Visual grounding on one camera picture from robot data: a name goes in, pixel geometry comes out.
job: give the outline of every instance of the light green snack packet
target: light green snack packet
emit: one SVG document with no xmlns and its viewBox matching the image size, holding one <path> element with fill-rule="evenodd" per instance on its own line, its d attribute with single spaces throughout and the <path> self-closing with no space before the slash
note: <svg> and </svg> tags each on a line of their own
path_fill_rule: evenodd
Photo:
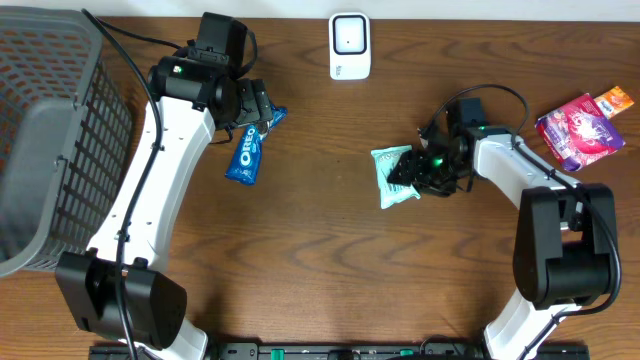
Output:
<svg viewBox="0 0 640 360">
<path fill-rule="evenodd" d="M 380 207 L 386 209 L 393 204 L 407 200 L 410 197 L 420 199 L 420 193 L 411 186 L 389 184 L 387 177 L 400 160 L 400 155 L 410 151 L 411 145 L 395 146 L 388 149 L 372 150 L 371 156 L 376 163 L 378 187 L 380 188 Z"/>
</svg>

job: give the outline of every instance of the wall outlet device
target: wall outlet device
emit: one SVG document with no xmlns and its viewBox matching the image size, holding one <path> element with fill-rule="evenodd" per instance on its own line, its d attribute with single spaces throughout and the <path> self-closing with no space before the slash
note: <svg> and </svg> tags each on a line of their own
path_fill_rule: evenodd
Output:
<svg viewBox="0 0 640 360">
<path fill-rule="evenodd" d="M 334 80 L 365 79 L 371 72 L 371 26 L 359 12 L 329 19 L 329 73 Z"/>
</svg>

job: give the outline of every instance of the plastic wrapper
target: plastic wrapper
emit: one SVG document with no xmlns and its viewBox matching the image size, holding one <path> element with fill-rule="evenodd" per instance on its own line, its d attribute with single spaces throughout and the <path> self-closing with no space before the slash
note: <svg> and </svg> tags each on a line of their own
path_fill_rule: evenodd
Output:
<svg viewBox="0 0 640 360">
<path fill-rule="evenodd" d="M 567 171 L 580 170 L 624 145 L 589 94 L 539 118 L 536 129 Z"/>
<path fill-rule="evenodd" d="M 593 99 L 607 119 L 620 114 L 633 105 L 633 100 L 619 86 Z"/>
<path fill-rule="evenodd" d="M 378 187 L 380 188 L 380 207 L 382 209 L 403 202 L 411 197 L 420 199 L 420 193 L 418 193 L 412 185 L 395 185 L 387 181 L 387 177 L 398 164 L 400 156 L 407 151 L 411 151 L 411 145 L 371 151 L 371 156 L 373 156 L 376 164 Z"/>
<path fill-rule="evenodd" d="M 262 142 L 273 128 L 287 116 L 286 108 L 277 108 L 272 104 L 271 111 L 273 112 L 273 120 L 267 122 L 263 132 L 260 132 L 256 125 L 247 126 L 225 173 L 227 179 L 238 181 L 244 185 L 255 185 L 262 162 Z"/>
</svg>

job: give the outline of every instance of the wooden table surface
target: wooden table surface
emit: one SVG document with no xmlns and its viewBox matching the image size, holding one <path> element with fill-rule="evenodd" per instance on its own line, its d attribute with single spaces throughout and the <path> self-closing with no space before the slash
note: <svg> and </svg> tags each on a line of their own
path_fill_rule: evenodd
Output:
<svg viewBox="0 0 640 360">
<path fill-rule="evenodd" d="M 183 43 L 199 19 L 118 18 L 115 25 Z M 225 179 L 237 139 L 202 155 L 176 221 L 169 277 L 188 318 L 214 334 L 264 342 L 419 342 L 477 337 L 514 291 L 517 211 L 488 182 L 448 199 L 387 210 L 370 151 L 419 144 L 416 128 L 450 95 L 480 83 L 520 91 L 540 116 L 621 86 L 640 100 L 637 24 L 372 21 L 364 81 L 328 74 L 326 20 L 250 19 L 266 81 L 289 116 L 264 144 L 254 187 Z M 171 49 L 118 36 L 144 73 Z M 104 58 L 140 131 L 146 99 L 116 52 Z M 488 119 L 516 126 L 522 109 L 497 90 L 476 95 Z M 640 358 L 640 105 L 613 123 L 626 146 L 572 174 L 616 196 L 623 262 L 606 313 L 570 319 L 553 340 L 584 341 L 592 359 Z M 533 130 L 527 144 L 550 163 Z M 0 359 L 83 359 L 100 338 L 78 330 L 53 274 L 0 281 Z"/>
</svg>

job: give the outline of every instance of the black base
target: black base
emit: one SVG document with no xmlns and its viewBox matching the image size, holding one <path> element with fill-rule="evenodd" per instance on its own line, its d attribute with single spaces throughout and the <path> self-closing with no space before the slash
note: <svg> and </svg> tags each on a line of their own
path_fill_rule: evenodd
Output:
<svg viewBox="0 0 640 360">
<path fill-rule="evenodd" d="M 430 342 L 420 355 L 419 345 L 256 345 L 223 343 L 205 356 L 205 360 L 390 360 L 398 357 L 424 360 L 485 360 L 482 346 L 461 342 Z M 140 360 L 155 360 L 142 355 Z M 127 347 L 94 346 L 89 360 L 128 360 Z M 587 346 L 546 345 L 538 349 L 535 360 L 589 360 Z"/>
</svg>

